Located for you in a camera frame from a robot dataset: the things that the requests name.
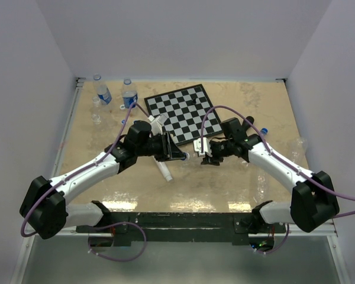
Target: white plastic tube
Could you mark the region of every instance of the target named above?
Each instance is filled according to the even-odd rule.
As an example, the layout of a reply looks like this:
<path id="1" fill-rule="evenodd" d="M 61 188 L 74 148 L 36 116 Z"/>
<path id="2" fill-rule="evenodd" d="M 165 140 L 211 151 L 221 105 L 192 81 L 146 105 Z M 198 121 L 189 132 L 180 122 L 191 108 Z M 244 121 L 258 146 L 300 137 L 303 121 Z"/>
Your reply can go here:
<path id="1" fill-rule="evenodd" d="M 165 162 L 158 162 L 154 157 L 153 160 L 155 161 L 156 165 L 158 166 L 160 172 L 164 176 L 167 182 L 170 182 L 172 180 L 172 175 L 169 171 L 169 169 L 166 166 Z"/>

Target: marble pattern surface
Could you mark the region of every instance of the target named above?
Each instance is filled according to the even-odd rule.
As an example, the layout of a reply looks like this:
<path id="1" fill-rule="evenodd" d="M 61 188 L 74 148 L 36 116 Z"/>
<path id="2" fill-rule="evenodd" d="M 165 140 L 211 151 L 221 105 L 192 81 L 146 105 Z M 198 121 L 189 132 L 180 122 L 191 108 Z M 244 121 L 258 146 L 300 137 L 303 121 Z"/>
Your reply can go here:
<path id="1" fill-rule="evenodd" d="M 267 141 L 283 155 L 288 155 L 288 142 L 299 136 L 288 94 L 283 82 L 136 82 L 140 104 L 143 98 L 202 83 L 213 105 L 226 105 L 245 116 L 255 118 L 255 126 L 269 130 Z M 103 115 L 105 127 L 97 130 L 91 121 L 92 82 L 85 82 L 78 102 L 70 136 L 65 142 L 62 173 L 93 159 L 114 141 L 125 117 L 120 110 L 121 84 L 107 82 L 112 93 L 113 110 Z M 218 109 L 221 120 L 234 117 L 232 112 Z M 141 111 L 131 114 L 128 125 L 144 119 Z M 193 155 L 193 146 L 181 147 Z M 99 200 L 112 211 L 154 212 L 249 212 L 256 206 L 256 167 L 245 166 L 236 157 L 225 158 L 220 167 L 201 166 L 201 159 L 168 162 L 173 180 L 165 181 L 151 157 L 138 158 L 137 164 L 120 175 L 99 182 L 78 196 L 73 203 Z M 307 167 L 303 159 L 301 166 Z M 272 177 L 268 199 L 290 201 L 289 193 Z"/>

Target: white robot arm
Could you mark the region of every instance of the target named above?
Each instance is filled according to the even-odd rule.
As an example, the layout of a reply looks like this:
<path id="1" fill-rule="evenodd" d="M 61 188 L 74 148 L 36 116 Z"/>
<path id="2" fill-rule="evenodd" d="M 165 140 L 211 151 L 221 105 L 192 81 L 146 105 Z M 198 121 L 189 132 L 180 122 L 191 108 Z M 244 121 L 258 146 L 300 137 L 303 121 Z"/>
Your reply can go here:
<path id="1" fill-rule="evenodd" d="M 224 157 L 231 155 L 241 157 L 247 162 L 261 167 L 292 195 L 290 202 L 269 201 L 257 206 L 254 213 L 261 218 L 260 222 L 266 224 L 277 222 L 296 224 L 303 231 L 311 232 L 339 213 L 337 198 L 334 195 L 318 189 L 298 174 L 302 172 L 327 188 L 334 190 L 331 179 L 326 173 L 314 173 L 298 166 L 279 154 L 267 143 L 270 149 L 270 152 L 268 152 L 258 135 L 248 136 L 246 134 L 250 126 L 246 123 L 241 125 L 236 118 L 223 121 L 221 127 L 224 130 L 225 140 L 218 142 L 204 138 L 203 149 L 201 139 L 193 142 L 195 151 L 198 152 L 199 156 L 204 157 L 201 164 L 219 166 Z M 289 163 L 298 171 L 293 171 L 285 163 Z"/>
<path id="2" fill-rule="evenodd" d="M 247 229 L 258 232 L 259 228 L 266 224 L 284 222 L 296 224 L 303 231 L 310 232 L 339 212 L 335 196 L 317 189 L 270 155 L 258 135 L 248 136 L 246 134 L 248 126 L 245 123 L 241 125 L 238 119 L 232 118 L 222 122 L 221 127 L 225 134 L 225 140 L 209 141 L 204 138 L 203 151 L 201 141 L 194 141 L 195 150 L 199 156 L 204 157 L 202 164 L 219 166 L 224 157 L 231 155 L 241 157 L 264 169 L 292 195 L 292 200 L 288 203 L 268 201 L 256 206 L 249 214 Z M 28 220 L 42 238 L 50 238 L 64 227 L 80 225 L 102 227 L 111 224 L 110 220 L 105 217 L 111 213 L 100 202 L 92 201 L 84 205 L 70 203 L 75 197 L 99 181 L 119 174 L 134 165 L 139 156 L 153 156 L 157 163 L 186 159 L 186 153 L 176 147 L 168 132 L 162 133 L 161 128 L 152 129 L 153 123 L 137 121 L 130 127 L 124 142 L 119 141 L 115 147 L 112 147 L 110 154 L 108 152 L 111 147 L 108 146 L 96 158 L 72 171 L 79 173 L 69 180 L 65 180 L 65 178 L 70 173 L 50 180 L 46 180 L 42 176 L 34 179 L 21 205 L 20 214 L 23 217 L 27 216 L 40 196 L 50 190 L 53 185 L 61 183 L 62 185 L 50 192 L 48 197 L 34 209 Z M 274 153 L 283 161 L 293 164 L 276 151 Z M 90 164 L 94 164 L 94 166 L 86 169 L 86 166 Z M 320 184 L 333 189 L 331 179 L 326 173 L 313 173 L 297 165 L 295 167 Z"/>

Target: white wall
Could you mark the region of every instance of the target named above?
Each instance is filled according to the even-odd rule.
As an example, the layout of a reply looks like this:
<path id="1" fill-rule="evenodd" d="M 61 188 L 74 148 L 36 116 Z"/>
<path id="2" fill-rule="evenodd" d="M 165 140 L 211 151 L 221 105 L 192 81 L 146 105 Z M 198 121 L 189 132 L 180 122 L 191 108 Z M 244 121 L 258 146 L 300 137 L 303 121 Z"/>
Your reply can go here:
<path id="1" fill-rule="evenodd" d="M 0 283 L 17 261 L 28 186 L 51 172 L 72 83 L 36 2 L 0 0 Z"/>
<path id="2" fill-rule="evenodd" d="M 287 83 L 310 165 L 355 196 L 355 0 L 332 1 Z M 342 212 L 355 209 L 338 201 Z M 355 216 L 335 224 L 355 283 Z"/>
<path id="3" fill-rule="evenodd" d="M 331 0 L 37 0 L 91 77 L 286 78 Z"/>

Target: black square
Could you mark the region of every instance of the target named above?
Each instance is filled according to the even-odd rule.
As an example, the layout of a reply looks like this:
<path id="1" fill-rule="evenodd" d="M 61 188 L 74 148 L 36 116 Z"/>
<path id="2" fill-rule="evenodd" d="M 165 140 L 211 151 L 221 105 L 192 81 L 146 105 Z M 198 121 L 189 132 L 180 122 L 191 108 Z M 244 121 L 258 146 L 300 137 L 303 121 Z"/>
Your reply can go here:
<path id="1" fill-rule="evenodd" d="M 184 115 L 182 115 L 182 114 L 178 115 L 176 118 L 177 118 L 178 121 L 183 121 L 183 120 L 185 120 L 185 117 L 184 117 Z"/>
<path id="2" fill-rule="evenodd" d="M 205 127 L 205 129 L 206 129 L 206 131 L 207 131 L 208 134 L 211 134 L 211 133 L 214 132 L 214 129 L 213 129 L 213 127 L 211 127 L 211 126 Z"/>
<path id="3" fill-rule="evenodd" d="M 184 126 L 184 127 L 182 127 L 182 130 L 183 130 L 183 133 L 189 133 L 189 132 L 190 132 L 189 127 L 188 127 L 188 126 Z"/>
<path id="4" fill-rule="evenodd" d="M 193 136 L 194 138 L 197 138 L 197 137 L 200 136 L 200 132 L 199 132 L 198 130 L 194 130 L 194 131 L 192 131 L 191 133 L 192 133 L 192 136 Z"/>
<path id="5" fill-rule="evenodd" d="M 193 121 L 192 118 L 188 118 L 186 121 L 187 121 L 188 125 L 194 125 L 195 124 L 195 122 Z"/>
<path id="6" fill-rule="evenodd" d="M 199 113 L 197 111 L 191 111 L 192 117 L 198 117 Z"/>
<path id="7" fill-rule="evenodd" d="M 183 114 L 187 114 L 187 113 L 189 113 L 189 109 L 187 107 L 182 108 L 182 112 L 183 112 Z"/>
<path id="8" fill-rule="evenodd" d="M 174 111 L 167 112 L 167 115 L 168 115 L 168 117 L 175 117 L 176 116 Z"/>
<path id="9" fill-rule="evenodd" d="M 178 136 L 176 136 L 176 138 L 177 138 L 178 142 L 183 142 L 183 141 L 185 141 L 184 134 L 178 135 Z"/>
<path id="10" fill-rule="evenodd" d="M 172 124 L 173 129 L 180 128 L 180 124 L 178 122 Z"/>
<path id="11" fill-rule="evenodd" d="M 196 106 L 196 109 L 197 109 L 197 110 L 203 109 L 202 104 L 196 104 L 195 106 Z"/>
<path id="12" fill-rule="evenodd" d="M 213 119 L 211 119 L 211 120 L 209 120 L 209 121 L 211 122 L 212 125 L 218 124 L 218 121 L 217 121 L 216 118 L 213 118 Z"/>

